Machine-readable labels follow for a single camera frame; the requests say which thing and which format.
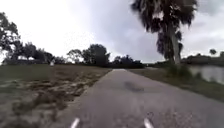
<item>overcast sky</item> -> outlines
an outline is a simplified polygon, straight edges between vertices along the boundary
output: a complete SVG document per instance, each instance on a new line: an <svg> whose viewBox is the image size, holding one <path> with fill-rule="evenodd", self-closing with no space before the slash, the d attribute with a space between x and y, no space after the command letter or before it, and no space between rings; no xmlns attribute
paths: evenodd
<svg viewBox="0 0 224 128"><path fill-rule="evenodd" d="M130 10L132 0L0 0L0 12L17 24L24 42L57 56L100 43L116 55L143 62L163 57L156 36L146 33ZM183 28L182 55L224 51L224 0L200 0L190 28Z"/></svg>

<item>treeline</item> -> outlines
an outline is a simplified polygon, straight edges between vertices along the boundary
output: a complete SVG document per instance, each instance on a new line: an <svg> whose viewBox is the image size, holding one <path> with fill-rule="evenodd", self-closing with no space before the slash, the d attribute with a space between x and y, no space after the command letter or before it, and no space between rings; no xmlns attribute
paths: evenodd
<svg viewBox="0 0 224 128"><path fill-rule="evenodd" d="M13 47L7 51L2 62L4 65L49 64L52 60L56 64L65 63L63 57L56 57L44 49L37 48L30 42L23 45L20 41L14 41Z"/></svg>
<svg viewBox="0 0 224 128"><path fill-rule="evenodd" d="M73 49L70 50L67 55L69 56L69 59L76 64L110 68L144 67L141 61L134 60L129 55L123 57L117 56L112 62L110 62L110 53L108 53L106 47L101 44L91 44L89 48L82 51L79 49Z"/></svg>
<svg viewBox="0 0 224 128"><path fill-rule="evenodd" d="M197 55L190 55L186 58L181 60L182 64L185 65L214 65L214 66L221 66L224 67L224 52L220 52L220 55L214 56L216 51L214 49L210 50L211 56L208 55L201 55L198 53ZM156 68L164 68L169 67L171 65L170 61L163 61L163 62L156 62L154 64L147 64L148 67L156 67Z"/></svg>
<svg viewBox="0 0 224 128"><path fill-rule="evenodd" d="M221 52L218 57L197 54L184 58L182 62L189 65L224 66L224 52Z"/></svg>
<svg viewBox="0 0 224 128"><path fill-rule="evenodd" d="M2 64L82 64L99 67L112 68L142 68L140 61L133 60L130 56L115 57L113 62L109 61L110 53L100 44L92 44L84 50L74 49L68 52L69 59L56 57L51 53L37 48L28 42L24 44L15 23L9 22L5 13L0 12L0 49L6 53Z"/></svg>

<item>grassy field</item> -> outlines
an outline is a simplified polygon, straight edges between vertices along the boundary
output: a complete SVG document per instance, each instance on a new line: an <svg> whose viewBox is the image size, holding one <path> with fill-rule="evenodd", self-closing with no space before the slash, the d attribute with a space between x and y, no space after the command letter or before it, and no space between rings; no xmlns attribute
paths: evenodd
<svg viewBox="0 0 224 128"><path fill-rule="evenodd" d="M0 66L0 127L48 127L109 71L75 65Z"/></svg>
<svg viewBox="0 0 224 128"><path fill-rule="evenodd" d="M189 79L169 77L163 69L131 69L130 71L153 80L165 82L170 85L224 102L224 85L215 82L207 82L194 77Z"/></svg>

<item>pond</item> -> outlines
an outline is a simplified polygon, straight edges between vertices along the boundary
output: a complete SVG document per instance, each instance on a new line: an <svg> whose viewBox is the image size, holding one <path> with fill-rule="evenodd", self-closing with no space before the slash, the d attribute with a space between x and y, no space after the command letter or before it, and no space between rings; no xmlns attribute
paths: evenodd
<svg viewBox="0 0 224 128"><path fill-rule="evenodd" d="M224 84L224 68L217 66L190 66L193 75L201 73L202 78L207 81L215 81Z"/></svg>

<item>road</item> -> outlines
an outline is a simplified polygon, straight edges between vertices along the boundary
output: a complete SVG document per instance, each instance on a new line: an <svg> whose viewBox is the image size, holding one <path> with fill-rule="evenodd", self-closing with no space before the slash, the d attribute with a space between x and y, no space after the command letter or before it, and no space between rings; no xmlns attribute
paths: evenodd
<svg viewBox="0 0 224 128"><path fill-rule="evenodd" d="M113 70L89 88L52 128L224 128L224 104L153 81L126 70Z"/></svg>

